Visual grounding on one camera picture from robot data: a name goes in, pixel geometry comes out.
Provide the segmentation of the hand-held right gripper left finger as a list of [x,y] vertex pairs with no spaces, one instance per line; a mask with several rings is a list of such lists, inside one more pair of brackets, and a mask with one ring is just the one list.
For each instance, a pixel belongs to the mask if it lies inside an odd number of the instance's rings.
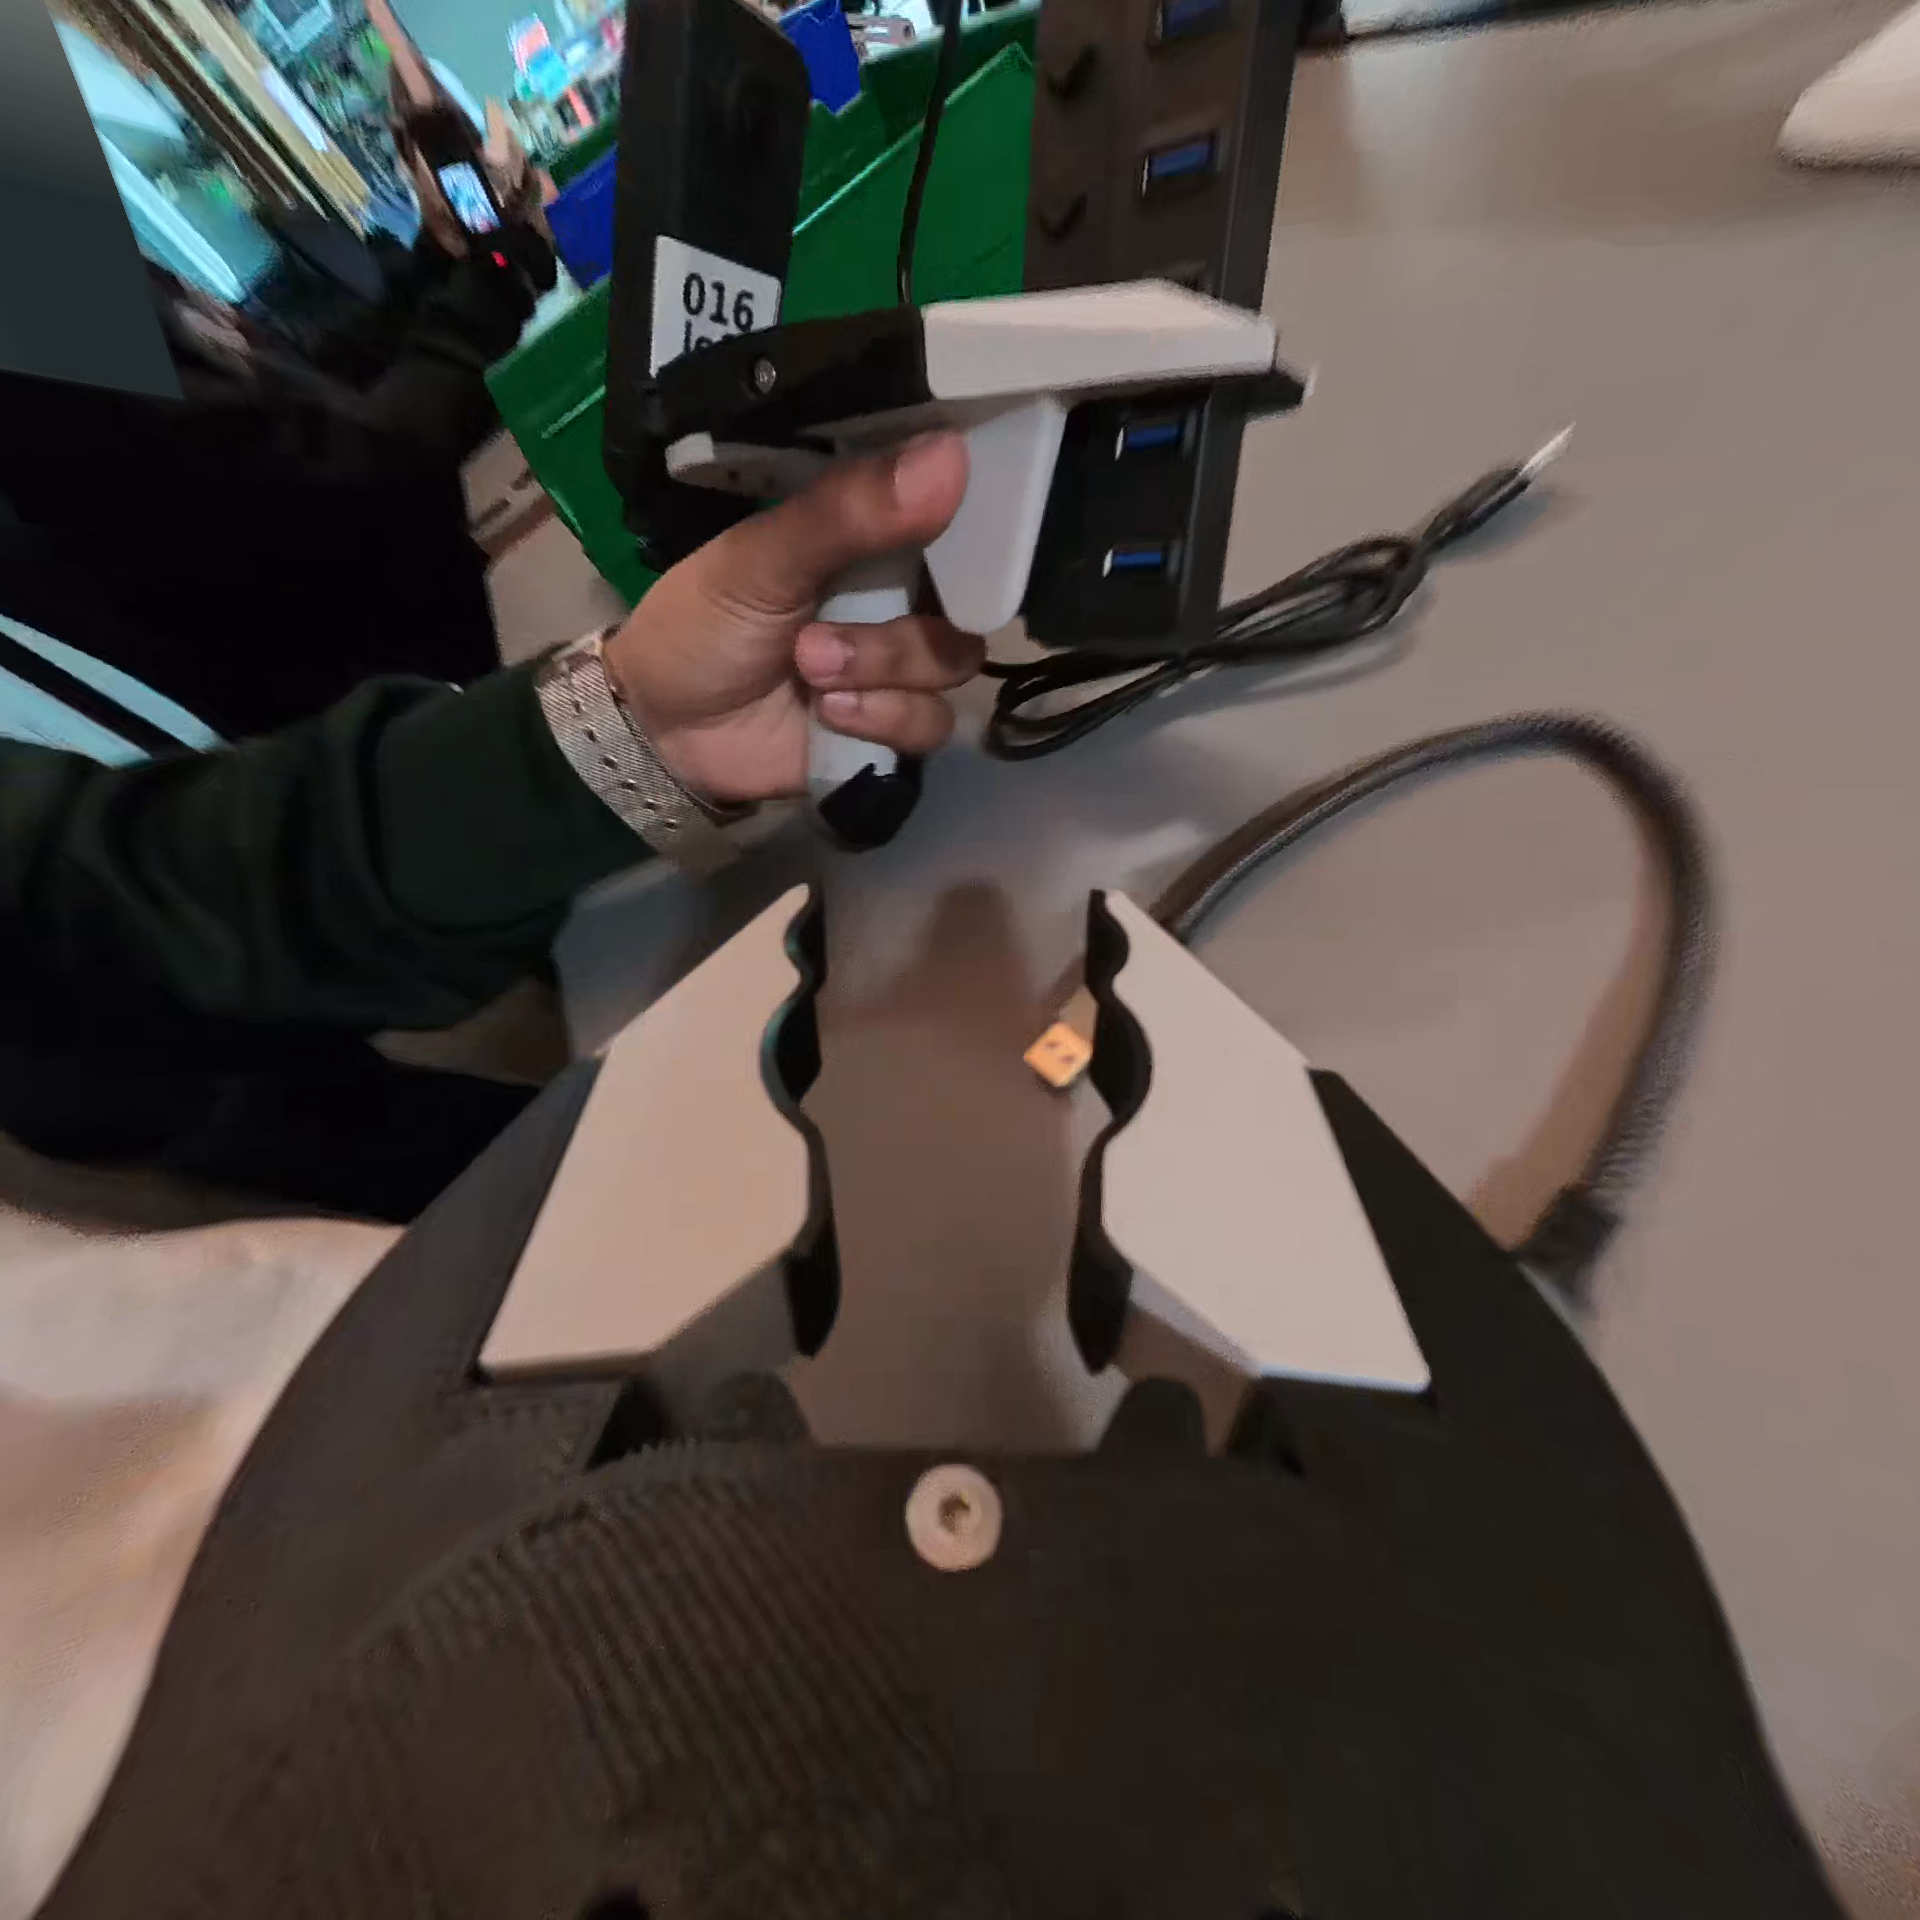
[[801,885],[612,1036],[479,1345],[493,1381],[737,1381],[826,1345],[819,982]]

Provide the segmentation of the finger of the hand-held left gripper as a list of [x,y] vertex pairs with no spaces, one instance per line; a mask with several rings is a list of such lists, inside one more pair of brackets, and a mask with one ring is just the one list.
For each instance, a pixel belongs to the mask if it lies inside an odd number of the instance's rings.
[[1267,318],[1176,277],[931,304],[915,322],[931,409],[1088,401],[1281,374],[1281,336]]

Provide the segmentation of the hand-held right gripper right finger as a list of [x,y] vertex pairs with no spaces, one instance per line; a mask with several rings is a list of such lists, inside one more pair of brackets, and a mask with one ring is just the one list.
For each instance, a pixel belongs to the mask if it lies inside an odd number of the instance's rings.
[[1088,895],[1088,1000],[1080,1368],[1191,1393],[1431,1393],[1307,1057],[1123,893]]

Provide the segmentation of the black multi-port USB hub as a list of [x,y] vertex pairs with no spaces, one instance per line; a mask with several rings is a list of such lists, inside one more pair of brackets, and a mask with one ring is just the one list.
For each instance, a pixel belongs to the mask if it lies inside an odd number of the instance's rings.
[[[1337,8],[1302,0],[1044,0],[1023,284],[1167,277],[1262,305],[1290,75],[1324,35],[1337,35]],[[1218,602],[1238,435],[1299,409],[1302,381],[1262,374],[1209,401],[1149,386],[1063,415],[1023,594],[1038,657],[987,663],[987,759],[1049,759],[1195,670],[1307,663],[1385,628],[1431,559],[1523,504],[1562,457],[1554,435],[1416,532],[1352,538]]]

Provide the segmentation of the green plastic bin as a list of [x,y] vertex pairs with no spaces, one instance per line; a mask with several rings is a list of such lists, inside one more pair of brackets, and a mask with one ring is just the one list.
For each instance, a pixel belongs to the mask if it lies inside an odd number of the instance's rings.
[[[962,86],[936,120],[915,217],[913,284],[926,304],[979,304],[1023,284],[1038,95],[1027,52],[1038,8],[979,12],[962,25]],[[913,42],[858,60],[858,95],[848,112],[810,102],[785,318],[810,322],[897,304],[897,217],[915,167],[931,75],[936,52]],[[560,523],[578,538],[586,570],[626,602],[640,602],[650,587],[650,570],[640,559],[616,483],[601,466],[601,361],[612,284],[586,284],[503,361],[493,361],[493,401]]]

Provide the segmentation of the grey desk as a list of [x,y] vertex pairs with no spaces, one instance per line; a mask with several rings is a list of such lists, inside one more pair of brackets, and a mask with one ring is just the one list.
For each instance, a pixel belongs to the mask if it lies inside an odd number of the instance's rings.
[[1281,793],[1523,710],[1674,762],[1715,1000],[1590,1313],[1738,1623],[1852,1913],[1913,1913],[1920,1714],[1920,209],[1788,167],[1796,95],[1900,8],[1616,8],[1302,60],[1223,594],[1402,532],[1570,427],[1331,686],[1218,670],[1044,762],[950,742],[836,859],[819,995],[855,1445],[1080,1445],[1057,1281],[1094,1104],[1023,1043],[1088,893],[1153,895]]

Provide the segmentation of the person's left hand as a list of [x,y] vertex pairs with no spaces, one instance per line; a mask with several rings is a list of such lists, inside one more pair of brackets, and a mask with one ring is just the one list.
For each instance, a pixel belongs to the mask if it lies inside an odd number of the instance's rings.
[[826,625],[842,572],[931,549],[969,500],[969,440],[915,435],[819,466],[729,523],[601,641],[612,686],[655,762],[705,806],[803,799],[810,724],[931,759],[987,635],[945,619]]

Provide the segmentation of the blue plastic bin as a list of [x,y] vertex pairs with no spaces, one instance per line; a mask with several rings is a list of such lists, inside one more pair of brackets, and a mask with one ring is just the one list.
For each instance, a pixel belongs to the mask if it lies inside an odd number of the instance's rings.
[[601,144],[596,160],[578,160],[560,197],[547,204],[547,231],[556,249],[565,263],[565,277],[586,296],[612,277],[612,249],[616,249],[616,144]]

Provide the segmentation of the silver mesh wristwatch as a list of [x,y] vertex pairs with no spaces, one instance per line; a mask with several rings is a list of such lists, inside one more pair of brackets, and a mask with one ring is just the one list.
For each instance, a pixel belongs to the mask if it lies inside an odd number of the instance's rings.
[[539,712],[565,768],[626,821],[655,859],[677,877],[724,877],[743,850],[737,830],[749,806],[705,806],[692,787],[667,768],[633,698],[612,676],[612,635],[586,628],[556,641],[531,670]]

